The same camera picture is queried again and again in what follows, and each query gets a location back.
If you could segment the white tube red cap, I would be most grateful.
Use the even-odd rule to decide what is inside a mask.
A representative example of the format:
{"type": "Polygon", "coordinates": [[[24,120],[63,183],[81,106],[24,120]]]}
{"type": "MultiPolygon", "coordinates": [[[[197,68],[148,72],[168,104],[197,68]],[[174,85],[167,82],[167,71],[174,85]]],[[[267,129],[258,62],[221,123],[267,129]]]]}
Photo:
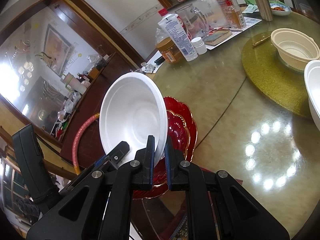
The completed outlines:
{"type": "Polygon", "coordinates": [[[158,11],[161,20],[158,25],[169,35],[176,47],[180,50],[186,61],[193,61],[198,57],[191,40],[184,29],[184,25],[178,14],[169,13],[163,8],[158,11]]]}

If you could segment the orange tea bottle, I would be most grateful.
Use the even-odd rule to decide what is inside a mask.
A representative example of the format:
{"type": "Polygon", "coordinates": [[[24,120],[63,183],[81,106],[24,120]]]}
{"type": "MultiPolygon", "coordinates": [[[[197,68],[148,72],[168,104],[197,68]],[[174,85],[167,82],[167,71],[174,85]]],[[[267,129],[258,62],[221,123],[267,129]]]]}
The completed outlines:
{"type": "Polygon", "coordinates": [[[245,19],[236,0],[217,0],[217,2],[223,10],[231,28],[243,29],[246,27],[245,19]]]}

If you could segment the red scalloped plate gold rim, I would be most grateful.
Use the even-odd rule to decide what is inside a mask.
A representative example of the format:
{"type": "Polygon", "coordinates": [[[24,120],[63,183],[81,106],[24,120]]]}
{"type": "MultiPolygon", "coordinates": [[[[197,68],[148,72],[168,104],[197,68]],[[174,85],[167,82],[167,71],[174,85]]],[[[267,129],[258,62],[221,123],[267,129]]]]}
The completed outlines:
{"type": "MultiPolygon", "coordinates": [[[[197,142],[197,125],[190,108],[173,97],[164,98],[168,115],[168,135],[171,137],[175,150],[184,154],[185,160],[191,162],[197,142]]],[[[151,199],[159,197],[168,191],[165,159],[155,166],[153,173],[153,188],[150,191],[135,191],[133,199],[151,199]]]]}

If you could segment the pink yellow hula hoop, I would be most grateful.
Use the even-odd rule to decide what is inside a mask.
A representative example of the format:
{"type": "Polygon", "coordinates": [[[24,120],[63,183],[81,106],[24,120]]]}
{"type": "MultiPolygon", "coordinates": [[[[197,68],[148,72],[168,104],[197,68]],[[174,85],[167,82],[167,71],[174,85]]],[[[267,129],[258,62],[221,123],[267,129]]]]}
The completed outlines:
{"type": "Polygon", "coordinates": [[[86,131],[86,129],[96,120],[98,120],[100,117],[100,113],[96,113],[95,115],[91,116],[87,121],[85,121],[82,126],[79,128],[79,130],[76,133],[76,136],[73,140],[73,144],[72,144],[72,163],[73,163],[73,167],[74,170],[76,172],[77,175],[79,175],[81,173],[80,171],[80,166],[78,163],[78,147],[79,147],[79,142],[80,139],[83,135],[83,133],[86,131]]]}

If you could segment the book on tray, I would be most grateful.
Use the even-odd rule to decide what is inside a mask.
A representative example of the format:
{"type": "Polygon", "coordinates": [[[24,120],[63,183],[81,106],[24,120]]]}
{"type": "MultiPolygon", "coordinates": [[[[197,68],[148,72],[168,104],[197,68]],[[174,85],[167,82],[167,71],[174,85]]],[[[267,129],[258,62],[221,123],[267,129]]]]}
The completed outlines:
{"type": "Polygon", "coordinates": [[[232,35],[230,30],[216,30],[208,37],[204,38],[204,43],[210,46],[216,46],[232,35]]]}

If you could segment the small white foam bowl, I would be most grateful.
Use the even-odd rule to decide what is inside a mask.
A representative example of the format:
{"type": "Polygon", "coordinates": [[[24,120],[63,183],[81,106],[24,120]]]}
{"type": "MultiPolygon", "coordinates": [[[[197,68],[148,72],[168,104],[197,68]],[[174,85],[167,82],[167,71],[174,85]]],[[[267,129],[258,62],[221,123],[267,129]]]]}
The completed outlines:
{"type": "Polygon", "coordinates": [[[157,85],[138,72],[116,79],[101,104],[99,134],[106,154],[120,142],[128,143],[129,152],[120,165],[133,160],[152,135],[155,138],[154,165],[157,165],[163,158],[168,134],[167,109],[157,85]]]}

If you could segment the beige plastic bowl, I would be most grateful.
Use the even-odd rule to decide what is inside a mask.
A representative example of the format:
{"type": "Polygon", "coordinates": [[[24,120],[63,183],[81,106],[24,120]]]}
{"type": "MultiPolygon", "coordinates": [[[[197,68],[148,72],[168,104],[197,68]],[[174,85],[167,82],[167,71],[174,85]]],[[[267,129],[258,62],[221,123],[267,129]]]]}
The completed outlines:
{"type": "Polygon", "coordinates": [[[319,46],[313,38],[301,31],[276,29],[271,33],[271,42],[282,61],[297,72],[304,72],[310,61],[319,60],[319,46]]]}

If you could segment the clear glass pitcher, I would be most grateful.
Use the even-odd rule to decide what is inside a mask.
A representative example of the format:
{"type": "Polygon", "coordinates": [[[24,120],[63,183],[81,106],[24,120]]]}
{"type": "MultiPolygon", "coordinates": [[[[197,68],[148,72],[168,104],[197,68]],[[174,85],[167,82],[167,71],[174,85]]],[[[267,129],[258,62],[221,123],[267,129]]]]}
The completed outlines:
{"type": "Polygon", "coordinates": [[[180,16],[191,39],[205,38],[209,33],[209,26],[204,14],[193,4],[186,5],[175,11],[180,16]]]}

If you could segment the small white pill bottle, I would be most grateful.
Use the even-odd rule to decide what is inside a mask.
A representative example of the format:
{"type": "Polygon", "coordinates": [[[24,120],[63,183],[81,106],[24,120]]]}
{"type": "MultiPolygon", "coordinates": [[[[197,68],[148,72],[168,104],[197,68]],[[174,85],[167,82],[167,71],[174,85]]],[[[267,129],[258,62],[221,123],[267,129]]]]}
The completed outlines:
{"type": "Polygon", "coordinates": [[[207,52],[207,47],[201,37],[195,37],[191,40],[198,55],[203,55],[207,52]]]}

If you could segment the blue white dish with food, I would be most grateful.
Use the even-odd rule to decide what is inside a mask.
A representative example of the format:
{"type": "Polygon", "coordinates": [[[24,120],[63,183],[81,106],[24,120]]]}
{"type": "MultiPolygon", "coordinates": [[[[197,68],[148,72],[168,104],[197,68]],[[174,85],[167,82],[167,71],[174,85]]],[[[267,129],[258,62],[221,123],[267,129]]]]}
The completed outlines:
{"type": "Polygon", "coordinates": [[[292,12],[289,6],[276,2],[270,2],[270,8],[272,14],[276,16],[287,16],[292,12]]]}

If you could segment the amber jar gold lid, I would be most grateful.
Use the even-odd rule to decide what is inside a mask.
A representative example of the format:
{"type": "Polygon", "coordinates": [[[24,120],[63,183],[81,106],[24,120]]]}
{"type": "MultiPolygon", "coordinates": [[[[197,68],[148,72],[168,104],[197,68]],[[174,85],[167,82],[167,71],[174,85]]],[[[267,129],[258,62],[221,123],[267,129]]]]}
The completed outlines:
{"type": "Polygon", "coordinates": [[[164,57],[165,61],[169,64],[175,64],[183,59],[183,55],[171,40],[170,37],[167,37],[156,44],[156,48],[164,57]]]}

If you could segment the green round placemat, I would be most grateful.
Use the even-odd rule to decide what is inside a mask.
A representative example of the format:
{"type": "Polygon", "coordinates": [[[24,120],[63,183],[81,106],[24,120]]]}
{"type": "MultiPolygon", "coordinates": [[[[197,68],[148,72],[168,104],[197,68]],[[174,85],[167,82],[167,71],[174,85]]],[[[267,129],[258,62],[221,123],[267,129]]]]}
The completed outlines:
{"type": "Polygon", "coordinates": [[[267,35],[270,35],[269,31],[253,36],[243,47],[241,61],[247,77],[264,96],[293,114],[311,120],[303,74],[280,61],[271,40],[252,46],[267,35]]]}

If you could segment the large white foam bowl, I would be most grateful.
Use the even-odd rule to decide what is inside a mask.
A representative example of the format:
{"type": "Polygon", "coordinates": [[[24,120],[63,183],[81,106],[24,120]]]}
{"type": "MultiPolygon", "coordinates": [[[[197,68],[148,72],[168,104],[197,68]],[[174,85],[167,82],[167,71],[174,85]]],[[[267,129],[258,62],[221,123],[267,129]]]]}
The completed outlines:
{"type": "Polygon", "coordinates": [[[320,131],[320,61],[312,60],[304,69],[304,83],[308,93],[310,113],[320,131]]]}

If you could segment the red snack packet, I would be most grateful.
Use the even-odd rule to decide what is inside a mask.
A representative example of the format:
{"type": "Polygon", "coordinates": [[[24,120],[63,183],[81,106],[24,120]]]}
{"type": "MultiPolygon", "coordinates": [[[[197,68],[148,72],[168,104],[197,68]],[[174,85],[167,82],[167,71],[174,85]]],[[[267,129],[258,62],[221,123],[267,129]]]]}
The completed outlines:
{"type": "Polygon", "coordinates": [[[169,223],[167,228],[160,233],[160,239],[188,239],[188,219],[187,219],[187,204],[184,200],[180,210],[169,223]]]}

